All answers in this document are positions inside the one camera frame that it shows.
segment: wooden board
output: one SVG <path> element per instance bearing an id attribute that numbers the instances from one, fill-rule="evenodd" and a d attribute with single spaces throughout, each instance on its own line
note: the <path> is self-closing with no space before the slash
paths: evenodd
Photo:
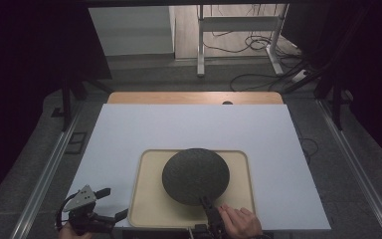
<path id="1" fill-rule="evenodd" d="M 172 199 L 162 183 L 166 162 L 179 150 L 148 150 L 141 158 L 131 205 L 129 223 L 135 227 L 188 228 L 207 224 L 202 206 L 188 206 Z M 253 189 L 246 155 L 241 151 L 215 150 L 228 164 L 230 182 L 214 204 L 228 202 L 233 207 L 255 211 Z"/>
<path id="2" fill-rule="evenodd" d="M 107 100 L 108 104 L 207 104 L 221 105 L 283 104 L 282 97 L 275 92 L 116 92 Z"/>

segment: wooden edge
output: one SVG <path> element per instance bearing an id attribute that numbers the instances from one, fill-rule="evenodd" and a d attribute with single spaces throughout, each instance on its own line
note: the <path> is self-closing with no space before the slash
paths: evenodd
<path id="1" fill-rule="evenodd" d="M 230 102 L 235 105 L 281 105 L 282 96 L 276 92 L 115 92 L 110 94 L 108 104 L 146 105 L 221 105 Z"/>

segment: gray floor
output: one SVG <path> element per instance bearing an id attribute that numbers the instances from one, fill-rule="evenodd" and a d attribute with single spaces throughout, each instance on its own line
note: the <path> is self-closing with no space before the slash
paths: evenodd
<path id="1" fill-rule="evenodd" d="M 195 61 L 138 57 L 109 58 L 108 61 L 113 80 L 103 82 L 117 91 L 230 91 L 230 81 L 238 75 L 273 73 L 266 59 L 208 61 L 205 78 L 196 76 Z M 234 88 L 246 89 L 271 81 L 271 78 L 263 77 L 242 78 L 235 82 Z M 280 81 L 272 90 L 280 91 L 286 84 L 288 80 Z M 84 136 L 88 141 L 108 95 L 88 84 L 86 87 L 89 96 L 81 102 L 83 107 L 74 133 L 79 137 Z M 268 87 L 251 91 L 266 91 Z M 283 98 L 291 113 L 301 146 L 309 155 L 307 163 L 332 230 L 274 232 L 275 238 L 382 238 L 379 221 L 313 98 L 314 87 L 315 83 L 311 83 L 296 92 L 283 95 Z M 61 106 L 59 92 L 45 99 L 37 128 L 0 186 L 0 238 L 9 238 L 23 209 L 32 206 L 26 203 L 63 125 L 61 118 L 51 117 L 54 108 Z M 350 144 L 382 197 L 382 149 L 357 122 L 348 106 L 342 107 L 342 123 Z M 57 238 L 54 215 L 67 196 L 83 152 L 84 148 L 80 148 L 77 143 L 67 146 L 28 238 Z M 108 236 L 96 235 L 95 238 Z"/>

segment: wall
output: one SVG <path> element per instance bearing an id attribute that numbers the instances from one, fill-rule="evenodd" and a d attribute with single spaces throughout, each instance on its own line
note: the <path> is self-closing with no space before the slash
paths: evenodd
<path id="1" fill-rule="evenodd" d="M 89 11 L 106 56 L 173 53 L 169 7 Z"/>

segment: metal frame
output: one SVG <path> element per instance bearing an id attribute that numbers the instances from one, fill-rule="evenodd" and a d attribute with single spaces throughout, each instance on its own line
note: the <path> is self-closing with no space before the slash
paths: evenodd
<path id="1" fill-rule="evenodd" d="M 288 4 L 284 7 L 279 16 L 260 17 L 204 17 L 203 5 L 200 5 L 200 15 L 198 17 L 198 53 L 197 53 L 197 76 L 204 76 L 204 44 L 203 35 L 205 32 L 250 32 L 250 31 L 272 31 L 271 43 L 266 47 L 269 59 L 276 75 L 284 74 L 281 64 L 276 55 L 276 45 L 284 24 L 285 14 Z"/>
<path id="2" fill-rule="evenodd" d="M 55 147 L 48 159 L 48 163 L 46 164 L 45 169 L 43 170 L 35 188 L 33 189 L 33 192 L 30 195 L 30 198 L 27 201 L 27 204 L 24 207 L 24 210 L 21 213 L 17 224 L 15 225 L 14 231 L 10 237 L 11 239 L 27 238 L 33 225 L 33 221 L 36 218 L 40 206 L 42 205 L 42 202 L 45 198 L 46 192 L 48 191 L 52 179 L 54 178 L 55 172 L 58 169 L 61 158 L 64 155 L 65 148 L 67 147 L 71 135 L 73 134 L 74 128 L 79 121 L 82 108 L 83 102 L 79 102 L 78 105 L 75 106 L 73 110 L 73 120 L 71 121 L 67 130 L 61 132 L 58 141 L 55 144 Z"/>
<path id="3" fill-rule="evenodd" d="M 334 136 L 334 139 L 339 145 L 340 150 L 342 151 L 348 163 L 349 168 L 351 169 L 355 179 L 358 182 L 359 187 L 364 193 L 365 198 L 370 204 L 374 214 L 377 217 L 378 222 L 380 223 L 382 227 L 382 198 L 381 196 L 379 195 L 379 193 L 376 191 L 373 184 L 371 183 L 367 173 L 365 172 L 364 168 L 359 162 L 358 157 L 356 156 L 351 145 L 346 139 L 345 134 L 343 133 L 342 130 L 339 130 L 337 126 L 334 124 L 333 119 L 330 117 L 331 112 L 327 105 L 327 102 L 325 100 L 318 100 L 317 103 L 322 110 L 323 117 L 326 120 L 327 125 Z"/>

